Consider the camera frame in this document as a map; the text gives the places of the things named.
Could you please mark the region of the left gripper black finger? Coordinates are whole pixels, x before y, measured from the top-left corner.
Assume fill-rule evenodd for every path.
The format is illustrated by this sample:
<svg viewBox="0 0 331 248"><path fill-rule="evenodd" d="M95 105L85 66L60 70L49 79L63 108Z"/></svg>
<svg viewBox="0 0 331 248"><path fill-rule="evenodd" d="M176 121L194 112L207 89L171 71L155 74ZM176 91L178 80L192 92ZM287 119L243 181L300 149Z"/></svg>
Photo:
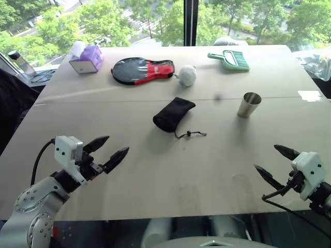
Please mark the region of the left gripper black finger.
<svg viewBox="0 0 331 248"><path fill-rule="evenodd" d="M104 143L109 139L109 136L97 137L83 147L83 151L86 153L92 153L98 150L104 145Z"/></svg>
<svg viewBox="0 0 331 248"><path fill-rule="evenodd" d="M124 159L124 157L127 155L129 151L129 147L124 147L120 150L118 150L116 153L114 153L108 162L106 162L103 165L103 171L108 174L110 173L114 168L116 168L120 162Z"/></svg>

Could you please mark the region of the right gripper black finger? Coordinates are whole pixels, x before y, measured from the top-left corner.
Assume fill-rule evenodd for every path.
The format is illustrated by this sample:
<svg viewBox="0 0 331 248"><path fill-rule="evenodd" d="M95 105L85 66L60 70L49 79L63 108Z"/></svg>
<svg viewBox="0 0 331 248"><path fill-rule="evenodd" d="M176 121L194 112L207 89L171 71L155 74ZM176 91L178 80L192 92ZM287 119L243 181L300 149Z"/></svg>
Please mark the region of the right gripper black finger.
<svg viewBox="0 0 331 248"><path fill-rule="evenodd" d="M277 191L280 191L282 189L284 189L284 185L280 184L277 180L275 180L272 176L271 173L269 173L267 170L265 170L264 168L258 166L258 165L254 165L255 169L257 170L257 172L260 174L260 176L269 184L271 185L274 189L276 189Z"/></svg>
<svg viewBox="0 0 331 248"><path fill-rule="evenodd" d="M300 155L300 152L283 145L274 145L274 148L278 152L280 152L284 157L286 157L291 161L293 161L295 158L297 158Z"/></svg>

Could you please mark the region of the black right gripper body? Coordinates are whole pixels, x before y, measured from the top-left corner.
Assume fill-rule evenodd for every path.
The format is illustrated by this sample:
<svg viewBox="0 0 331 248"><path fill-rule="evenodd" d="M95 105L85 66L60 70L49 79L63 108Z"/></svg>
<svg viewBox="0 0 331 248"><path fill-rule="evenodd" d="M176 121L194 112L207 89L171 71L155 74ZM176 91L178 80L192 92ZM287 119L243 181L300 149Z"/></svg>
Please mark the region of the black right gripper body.
<svg viewBox="0 0 331 248"><path fill-rule="evenodd" d="M289 179L287 181L286 184L286 191L285 193L287 193L290 189L293 189L295 192L300 193L303 189L304 186L304 180L305 180L305 176L303 175L303 173L301 171L298 170L292 170L289 173Z"/></svg>

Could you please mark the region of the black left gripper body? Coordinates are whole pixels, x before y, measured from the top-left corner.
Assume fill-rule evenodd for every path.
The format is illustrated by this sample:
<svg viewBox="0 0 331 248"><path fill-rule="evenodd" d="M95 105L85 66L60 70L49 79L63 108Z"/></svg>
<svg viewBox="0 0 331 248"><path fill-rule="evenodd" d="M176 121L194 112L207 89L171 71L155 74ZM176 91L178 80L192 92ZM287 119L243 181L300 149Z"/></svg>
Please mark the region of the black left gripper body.
<svg viewBox="0 0 331 248"><path fill-rule="evenodd" d="M104 172L102 165L96 164L94 158L85 151L82 153L82 157L75 162L75 165L86 181L93 180Z"/></svg>

